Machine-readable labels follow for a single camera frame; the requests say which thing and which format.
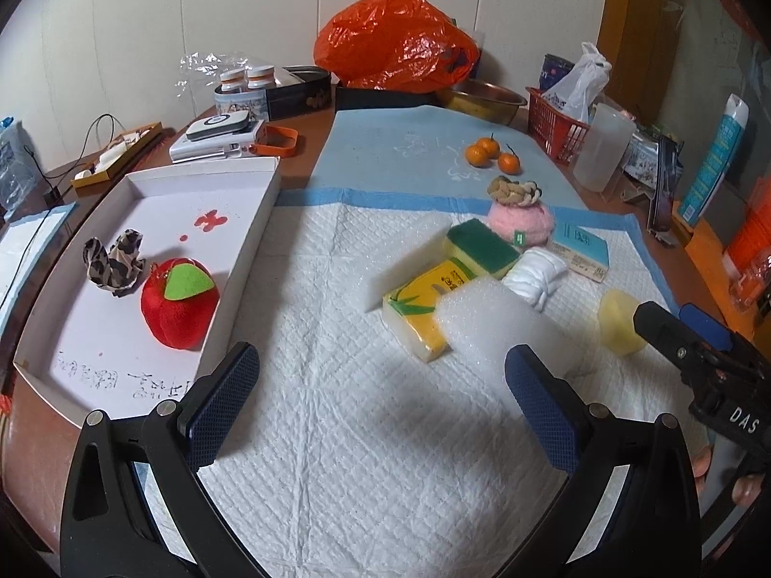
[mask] clear plastic bag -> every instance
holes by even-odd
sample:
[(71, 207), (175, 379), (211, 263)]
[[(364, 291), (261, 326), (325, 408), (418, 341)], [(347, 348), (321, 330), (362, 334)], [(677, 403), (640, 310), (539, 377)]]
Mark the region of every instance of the clear plastic bag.
[(32, 145), (20, 121), (0, 132), (0, 204), (7, 211), (6, 217), (13, 214), (41, 179), (28, 149)]
[(611, 64), (591, 43), (582, 43), (584, 55), (554, 87), (544, 93), (544, 99), (563, 115), (588, 123), (589, 107), (611, 79)]
[[(196, 115), (214, 104), (214, 90), (220, 85), (220, 74), (240, 67), (272, 65), (261, 58), (249, 56), (243, 52), (215, 54), (213, 52), (194, 52), (185, 54), (180, 59), (180, 79), (175, 84), (176, 97), (192, 100)], [(276, 86), (298, 84), (297, 76), (281, 67), (274, 71)]]

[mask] rolled towel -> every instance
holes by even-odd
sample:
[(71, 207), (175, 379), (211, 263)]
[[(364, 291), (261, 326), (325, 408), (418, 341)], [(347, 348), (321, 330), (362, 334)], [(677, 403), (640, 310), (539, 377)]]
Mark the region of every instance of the rolled towel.
[(542, 311), (546, 299), (560, 288), (568, 264), (542, 247), (527, 250), (502, 280), (535, 310)]

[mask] yellow sponge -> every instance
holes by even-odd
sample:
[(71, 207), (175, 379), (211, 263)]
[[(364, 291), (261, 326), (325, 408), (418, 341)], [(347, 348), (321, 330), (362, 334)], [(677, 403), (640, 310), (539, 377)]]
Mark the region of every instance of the yellow sponge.
[(475, 276), (488, 274), (500, 280), (517, 259), (519, 252), (481, 221), (475, 219), (454, 225), (444, 241), (447, 258), (457, 258)]
[(635, 310), (640, 302), (619, 289), (609, 289), (600, 301), (600, 343), (616, 356), (633, 355), (645, 347), (645, 339), (635, 332)]
[(384, 295), (383, 323), (421, 361), (433, 361), (447, 347), (433, 319), (437, 301), (473, 278), (460, 260), (448, 259)]

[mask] red plastic basket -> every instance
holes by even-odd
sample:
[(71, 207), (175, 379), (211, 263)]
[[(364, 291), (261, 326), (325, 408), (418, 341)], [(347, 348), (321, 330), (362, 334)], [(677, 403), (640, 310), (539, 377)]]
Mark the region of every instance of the red plastic basket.
[(527, 108), (527, 134), (538, 142), (551, 160), (569, 165), (573, 155), (581, 151), (589, 125), (560, 113), (541, 98), (538, 89), (526, 88), (531, 95)]

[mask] blue gripper pad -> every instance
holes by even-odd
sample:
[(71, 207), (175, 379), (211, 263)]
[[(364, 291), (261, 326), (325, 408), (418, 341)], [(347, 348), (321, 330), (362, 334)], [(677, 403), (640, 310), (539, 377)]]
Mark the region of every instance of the blue gripper pad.
[(195, 471), (214, 462), (259, 376), (260, 357), (252, 345), (245, 343), (239, 349), (234, 347), (210, 376), (199, 378), (213, 380), (215, 384), (210, 397), (186, 427), (187, 463), (191, 469)]
[[(527, 345), (506, 355), (506, 384), (555, 469), (573, 474), (580, 458), (577, 428), (565, 414), (553, 388), (568, 383), (554, 378)], [(583, 402), (573, 393), (583, 406)]]
[(730, 352), (733, 347), (731, 330), (713, 319), (698, 306), (686, 304), (680, 309), (680, 321), (716, 350)]

